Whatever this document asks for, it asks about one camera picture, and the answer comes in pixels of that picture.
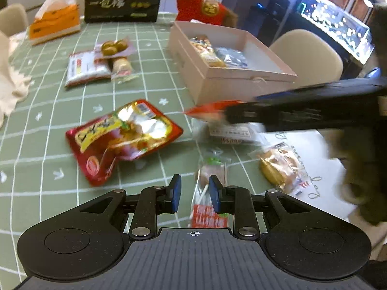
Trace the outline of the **right black gloved hand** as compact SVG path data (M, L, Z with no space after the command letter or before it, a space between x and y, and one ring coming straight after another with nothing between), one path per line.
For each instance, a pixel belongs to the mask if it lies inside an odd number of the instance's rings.
M386 78L386 2L375 7L370 21L371 35L380 75ZM358 207L364 221L371 225L386 222L386 181L380 185L376 142L370 128L344 128L333 132L328 142L331 157L346 168L340 186L343 199Z

